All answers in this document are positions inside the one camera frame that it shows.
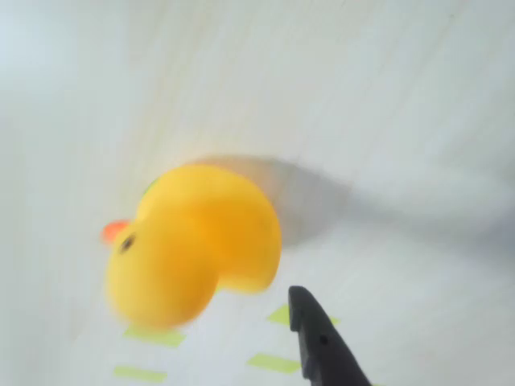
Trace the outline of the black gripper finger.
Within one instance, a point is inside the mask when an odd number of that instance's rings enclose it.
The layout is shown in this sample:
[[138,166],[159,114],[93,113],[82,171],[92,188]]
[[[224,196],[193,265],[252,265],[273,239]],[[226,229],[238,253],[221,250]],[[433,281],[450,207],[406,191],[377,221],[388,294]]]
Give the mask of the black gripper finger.
[[314,386],[371,386],[355,356],[313,294],[288,289],[290,330],[298,334],[304,379]]

